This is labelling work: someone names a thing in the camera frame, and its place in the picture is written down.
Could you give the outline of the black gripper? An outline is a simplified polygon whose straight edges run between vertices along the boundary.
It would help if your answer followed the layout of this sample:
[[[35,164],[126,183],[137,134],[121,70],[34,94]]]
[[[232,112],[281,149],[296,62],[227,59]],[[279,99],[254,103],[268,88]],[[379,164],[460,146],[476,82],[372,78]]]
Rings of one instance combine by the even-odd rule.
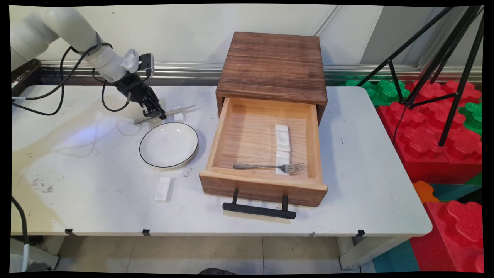
[[[131,102],[135,102],[145,108],[143,110],[144,117],[164,120],[167,118],[166,112],[159,104],[159,99],[152,88],[146,83],[150,76],[151,74],[147,73],[146,77],[141,78],[137,73],[127,73],[120,81],[115,83],[115,87],[125,97],[130,97]]]

